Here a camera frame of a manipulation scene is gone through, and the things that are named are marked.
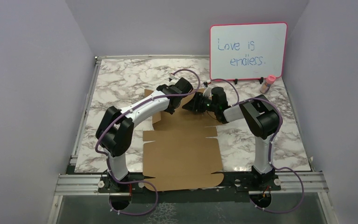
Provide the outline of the brown cardboard box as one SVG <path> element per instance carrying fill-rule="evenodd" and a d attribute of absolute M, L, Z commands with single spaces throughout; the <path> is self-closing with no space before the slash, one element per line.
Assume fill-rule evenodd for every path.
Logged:
<path fill-rule="evenodd" d="M 178 107 L 174 114 L 152 116 L 152 131 L 143 132 L 143 175 L 147 189 L 171 191 L 212 188 L 224 175 L 217 139 L 220 123 L 207 113 Z"/>

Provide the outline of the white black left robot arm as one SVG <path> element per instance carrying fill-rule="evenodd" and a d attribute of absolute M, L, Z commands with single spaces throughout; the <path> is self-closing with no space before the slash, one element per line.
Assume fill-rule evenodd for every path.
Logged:
<path fill-rule="evenodd" d="M 144 99 L 121 109 L 111 106 L 97 128 L 95 151 L 107 157 L 110 185 L 115 191 L 127 188 L 129 171 L 125 152 L 131 146 L 134 128 L 158 112 L 173 114 L 193 86 L 184 78 L 171 85 L 160 85 Z"/>

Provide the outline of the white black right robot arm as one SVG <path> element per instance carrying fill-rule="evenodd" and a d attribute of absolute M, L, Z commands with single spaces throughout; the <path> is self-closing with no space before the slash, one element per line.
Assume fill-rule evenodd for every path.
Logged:
<path fill-rule="evenodd" d="M 234 106 L 228 105 L 222 87 L 212 88 L 210 96 L 195 93 L 182 108 L 196 113 L 213 112 L 222 124 L 245 119 L 255 137 L 255 160 L 251 167 L 250 183 L 254 189 L 263 189 L 275 175 L 271 155 L 273 138 L 282 125 L 281 115 L 263 94 Z"/>

